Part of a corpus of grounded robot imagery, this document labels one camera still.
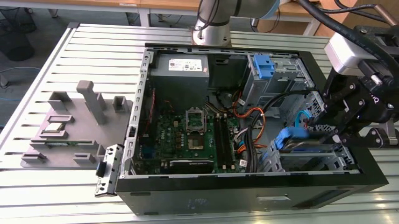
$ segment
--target motherboard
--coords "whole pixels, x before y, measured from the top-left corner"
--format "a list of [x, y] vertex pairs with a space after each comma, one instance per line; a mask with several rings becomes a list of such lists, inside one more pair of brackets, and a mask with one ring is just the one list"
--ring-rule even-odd
[[148, 175], [241, 172], [233, 155], [236, 132], [237, 120], [224, 114], [192, 109], [158, 116], [154, 143], [140, 145], [138, 170]]

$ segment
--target slotted metal surface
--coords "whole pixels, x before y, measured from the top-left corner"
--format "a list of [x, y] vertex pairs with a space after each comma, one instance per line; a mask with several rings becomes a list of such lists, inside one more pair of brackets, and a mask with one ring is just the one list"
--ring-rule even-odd
[[[327, 75], [325, 38], [232, 32], [233, 47], [311, 51]], [[372, 150], [389, 185], [317, 210], [136, 217], [118, 197], [94, 198], [93, 170], [29, 170], [20, 155], [49, 109], [52, 91], [73, 98], [78, 80], [92, 80], [105, 99], [133, 99], [145, 42], [189, 44], [189, 31], [81, 24], [68, 29], [0, 135], [0, 223], [396, 223], [399, 150]]]

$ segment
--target ram slot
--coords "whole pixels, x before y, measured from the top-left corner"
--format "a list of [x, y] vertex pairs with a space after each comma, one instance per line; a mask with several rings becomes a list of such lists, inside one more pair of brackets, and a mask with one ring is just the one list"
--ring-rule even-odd
[[229, 146], [229, 131], [227, 125], [227, 119], [220, 119], [220, 128], [221, 128], [221, 144], [223, 144], [223, 152], [224, 152], [224, 162], [225, 166], [229, 169], [232, 165], [232, 157], [231, 157], [231, 146]]
[[215, 146], [216, 146], [216, 155], [217, 155], [217, 167], [221, 169], [225, 166], [224, 161], [224, 147], [221, 140], [221, 126], [220, 126], [220, 118], [213, 117], [213, 129], [215, 129]]

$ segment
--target black trash bin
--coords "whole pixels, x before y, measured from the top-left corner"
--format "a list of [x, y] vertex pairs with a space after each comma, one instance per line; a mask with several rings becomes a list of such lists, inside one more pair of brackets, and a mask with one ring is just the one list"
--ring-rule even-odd
[[12, 61], [20, 62], [30, 58], [34, 50], [24, 33], [0, 20], [0, 51]]
[[29, 8], [0, 7], [0, 12], [10, 26], [21, 33], [30, 33], [36, 30]]

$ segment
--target green circuit board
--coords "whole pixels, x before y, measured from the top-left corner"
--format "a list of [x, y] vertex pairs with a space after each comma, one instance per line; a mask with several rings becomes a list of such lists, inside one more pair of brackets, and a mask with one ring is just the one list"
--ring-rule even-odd
[[[162, 115], [156, 124], [156, 136], [153, 148], [145, 148], [144, 151], [152, 151], [145, 154], [142, 162], [148, 174], [160, 174], [161, 161], [165, 160], [204, 160], [213, 161], [213, 173], [240, 172], [233, 159], [232, 138], [233, 130], [237, 128], [236, 118], [227, 119], [229, 134], [229, 153], [233, 166], [220, 168], [217, 165], [217, 152], [215, 141], [213, 116], [205, 117], [205, 132], [186, 133], [185, 114]], [[189, 126], [200, 126], [201, 118], [189, 117]]]

